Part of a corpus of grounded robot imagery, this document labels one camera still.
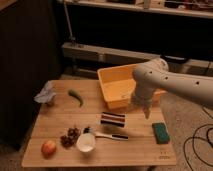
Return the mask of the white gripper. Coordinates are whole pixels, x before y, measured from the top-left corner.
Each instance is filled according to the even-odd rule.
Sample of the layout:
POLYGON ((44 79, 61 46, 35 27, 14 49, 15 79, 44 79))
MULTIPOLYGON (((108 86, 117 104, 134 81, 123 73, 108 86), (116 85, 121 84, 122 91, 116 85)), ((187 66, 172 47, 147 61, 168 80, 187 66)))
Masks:
POLYGON ((131 102, 134 105, 140 106, 143 108, 145 118, 149 119, 151 113, 151 105, 154 96, 154 89, 136 87, 131 95, 131 102))

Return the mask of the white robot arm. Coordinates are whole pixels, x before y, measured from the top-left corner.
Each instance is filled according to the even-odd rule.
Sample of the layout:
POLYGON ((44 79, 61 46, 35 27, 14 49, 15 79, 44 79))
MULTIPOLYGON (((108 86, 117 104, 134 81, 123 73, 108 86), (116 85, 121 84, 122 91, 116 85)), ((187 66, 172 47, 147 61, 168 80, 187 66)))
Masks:
POLYGON ((157 89, 213 110, 213 77, 170 72, 168 63, 161 58, 138 64, 133 69, 132 76, 136 85, 131 102, 142 108, 146 119, 150 116, 157 89))

